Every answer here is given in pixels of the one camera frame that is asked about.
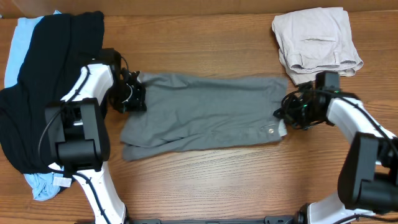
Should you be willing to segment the grey shorts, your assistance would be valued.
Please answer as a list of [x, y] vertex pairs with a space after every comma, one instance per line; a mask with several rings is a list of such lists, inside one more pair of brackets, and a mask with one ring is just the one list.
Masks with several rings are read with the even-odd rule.
[[131, 112], [121, 132], [123, 159], [166, 152], [247, 146], [280, 141], [283, 122], [273, 113], [287, 91], [277, 77], [200, 78], [142, 73], [145, 112]]

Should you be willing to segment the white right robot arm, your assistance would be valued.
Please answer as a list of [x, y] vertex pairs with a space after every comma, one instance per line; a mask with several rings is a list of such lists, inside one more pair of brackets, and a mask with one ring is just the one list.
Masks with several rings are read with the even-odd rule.
[[336, 193], [305, 204], [294, 216], [266, 217], [265, 223], [351, 223], [366, 218], [397, 219], [397, 136], [383, 128], [354, 94], [337, 84], [306, 83], [287, 94], [274, 116], [294, 129], [320, 123], [336, 126], [350, 144]]

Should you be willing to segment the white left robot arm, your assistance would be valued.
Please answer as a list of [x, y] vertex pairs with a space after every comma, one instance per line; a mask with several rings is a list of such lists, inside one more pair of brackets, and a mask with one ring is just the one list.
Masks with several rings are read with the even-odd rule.
[[130, 223], [109, 171], [110, 141], [101, 107], [119, 113], [145, 111], [146, 89], [139, 72], [118, 65], [92, 63], [81, 68], [71, 90], [45, 109], [41, 138], [50, 145], [53, 185], [77, 181], [95, 214], [93, 223]]

